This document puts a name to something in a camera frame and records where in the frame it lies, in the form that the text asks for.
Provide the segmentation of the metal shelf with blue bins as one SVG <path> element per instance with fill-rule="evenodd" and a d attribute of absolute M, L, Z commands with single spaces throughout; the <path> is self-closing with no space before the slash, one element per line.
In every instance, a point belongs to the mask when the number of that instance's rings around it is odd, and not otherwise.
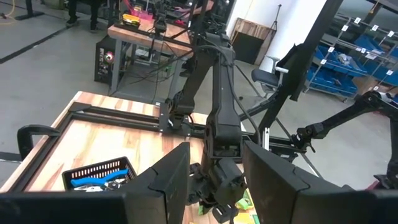
<path fill-rule="evenodd" d="M 398 32 L 337 13 L 316 47 L 309 90 L 344 102 L 370 90 L 398 94 Z"/>

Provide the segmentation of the black desk leg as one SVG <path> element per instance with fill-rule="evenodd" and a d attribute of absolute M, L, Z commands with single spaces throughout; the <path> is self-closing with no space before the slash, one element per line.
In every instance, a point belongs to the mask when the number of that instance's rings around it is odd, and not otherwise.
<path fill-rule="evenodd" d="M 45 14 L 44 12 L 34 11 L 33 10 L 32 0 L 25 0 L 25 6 L 26 6 L 27 13 L 23 14 L 23 15 L 16 16 L 15 20 L 23 21 L 23 20 L 30 19 L 30 18 L 33 18 L 33 17 L 43 16 Z"/>

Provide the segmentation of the black computer tower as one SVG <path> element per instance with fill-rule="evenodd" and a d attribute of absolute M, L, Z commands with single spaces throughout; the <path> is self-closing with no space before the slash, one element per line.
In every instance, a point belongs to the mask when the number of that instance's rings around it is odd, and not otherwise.
<path fill-rule="evenodd" d="M 94 81 L 110 85 L 116 40 L 105 36 L 96 43 Z"/>

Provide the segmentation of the yellow power tool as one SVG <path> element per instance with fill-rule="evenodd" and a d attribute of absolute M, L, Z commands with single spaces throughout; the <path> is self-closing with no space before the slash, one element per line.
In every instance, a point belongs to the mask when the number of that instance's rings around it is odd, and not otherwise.
<path fill-rule="evenodd" d="M 133 16 L 131 14 L 123 14 L 122 15 L 122 22 L 124 25 L 127 26 L 134 26 L 139 27 L 141 24 L 141 20 L 137 16 Z"/>

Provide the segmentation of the green eraser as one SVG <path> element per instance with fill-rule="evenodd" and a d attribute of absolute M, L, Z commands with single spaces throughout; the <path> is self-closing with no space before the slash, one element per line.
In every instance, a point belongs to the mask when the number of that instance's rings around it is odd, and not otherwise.
<path fill-rule="evenodd" d="M 236 202 L 236 207 L 239 210 L 247 211 L 253 208 L 253 204 L 249 198 L 242 198 L 238 202 Z"/>

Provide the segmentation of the office chair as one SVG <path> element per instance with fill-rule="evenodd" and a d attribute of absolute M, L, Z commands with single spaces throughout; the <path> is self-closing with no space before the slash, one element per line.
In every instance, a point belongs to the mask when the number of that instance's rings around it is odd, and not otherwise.
<path fill-rule="evenodd" d="M 256 68 L 251 72 L 251 78 L 253 82 L 261 84 L 261 88 L 265 93 L 265 98 L 267 98 L 268 94 L 275 93 L 278 87 L 281 86 L 284 74 L 288 73 L 289 70 L 284 68 L 287 61 L 286 58 L 280 59 L 271 55 L 265 55 L 265 57 L 272 60 L 272 71 L 267 72 Z"/>

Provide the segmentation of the black rig upright post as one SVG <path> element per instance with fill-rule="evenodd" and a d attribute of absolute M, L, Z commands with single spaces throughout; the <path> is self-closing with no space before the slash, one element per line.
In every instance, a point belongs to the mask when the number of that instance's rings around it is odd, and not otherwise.
<path fill-rule="evenodd" d="M 302 31 L 304 41 L 292 47 L 292 53 L 287 54 L 291 66 L 286 77 L 281 78 L 281 84 L 277 91 L 269 98 L 267 111 L 256 131 L 262 135 L 261 144 L 266 150 L 271 149 L 271 136 L 268 133 L 270 127 L 276 121 L 285 101 L 288 98 L 293 101 L 298 99 L 305 84 L 307 70 L 312 62 L 315 49 L 344 0 L 314 1 L 311 5 L 309 0 L 300 0 L 298 8 L 293 12 L 303 21 L 296 26 L 292 34 L 298 35 Z"/>

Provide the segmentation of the black table clamp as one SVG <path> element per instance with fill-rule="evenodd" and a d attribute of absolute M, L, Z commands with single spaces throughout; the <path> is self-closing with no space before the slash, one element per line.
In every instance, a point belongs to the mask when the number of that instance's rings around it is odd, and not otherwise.
<path fill-rule="evenodd" d="M 58 137 L 59 135 L 59 130 L 41 124 L 30 124 L 21 127 L 17 131 L 17 143 L 21 159 L 24 160 L 34 148 L 33 136 Z"/>

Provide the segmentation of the black slotted plastic basket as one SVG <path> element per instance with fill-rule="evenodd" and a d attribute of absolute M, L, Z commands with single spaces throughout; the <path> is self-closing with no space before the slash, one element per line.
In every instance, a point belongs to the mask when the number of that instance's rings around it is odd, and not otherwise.
<path fill-rule="evenodd" d="M 73 190 L 70 183 L 73 179 L 82 179 L 84 177 L 104 177 L 112 172 L 127 169 L 128 174 L 123 179 L 124 182 L 129 182 L 134 179 L 137 174 L 127 157 L 119 157 L 108 161 L 98 162 L 96 164 L 78 167 L 75 169 L 67 170 L 62 173 L 63 186 L 65 190 Z"/>

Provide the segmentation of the person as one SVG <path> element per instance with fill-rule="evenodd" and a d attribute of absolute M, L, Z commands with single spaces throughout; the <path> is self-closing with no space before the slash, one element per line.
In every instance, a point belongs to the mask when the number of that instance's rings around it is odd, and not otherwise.
<path fill-rule="evenodd" d="M 90 15 L 90 32 L 98 30 L 99 9 L 104 0 L 67 0 L 68 20 L 66 27 L 77 26 L 80 16 Z"/>

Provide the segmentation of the wooden workbench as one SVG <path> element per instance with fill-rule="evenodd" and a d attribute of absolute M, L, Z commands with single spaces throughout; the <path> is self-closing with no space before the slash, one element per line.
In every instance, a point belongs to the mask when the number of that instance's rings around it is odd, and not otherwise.
<path fill-rule="evenodd" d="M 190 42 L 188 30 L 182 29 L 170 37 L 156 33 L 154 28 L 144 30 L 153 24 L 154 21 L 144 21 L 140 27 L 136 28 L 122 23 L 115 23 L 108 28 L 108 35 L 116 40 L 109 88 L 110 96 L 119 91 L 121 56 L 123 50 L 128 49 L 130 45 L 141 45 L 150 48 L 150 51 L 155 50 L 160 54 L 167 53 L 173 57 L 168 62 L 158 62 L 155 68 L 140 74 L 136 81 L 138 83 L 157 76 L 158 72 L 163 70 L 163 68 L 175 63 L 175 72 L 171 74 L 171 77 L 173 77 L 172 84 L 174 85 L 176 83 L 175 79 L 180 74 L 183 61 L 188 57 L 194 58 L 196 67 L 193 69 L 193 76 L 186 81 L 183 87 L 183 91 L 188 91 L 191 95 L 196 94 L 209 69 L 217 61 L 217 54 L 211 50 L 210 45 L 194 46 Z"/>

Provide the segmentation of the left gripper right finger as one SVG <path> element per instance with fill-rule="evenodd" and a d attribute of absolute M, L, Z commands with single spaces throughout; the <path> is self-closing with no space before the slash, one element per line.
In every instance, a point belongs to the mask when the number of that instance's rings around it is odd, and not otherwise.
<path fill-rule="evenodd" d="M 246 141 L 244 174 L 261 224 L 398 224 L 398 190 L 353 190 Z"/>

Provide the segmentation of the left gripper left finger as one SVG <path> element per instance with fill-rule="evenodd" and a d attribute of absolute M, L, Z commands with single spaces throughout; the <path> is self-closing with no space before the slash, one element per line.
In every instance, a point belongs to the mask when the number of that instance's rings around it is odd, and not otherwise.
<path fill-rule="evenodd" d="M 182 224 L 189 166 L 183 142 L 116 190 L 0 194 L 0 224 Z"/>

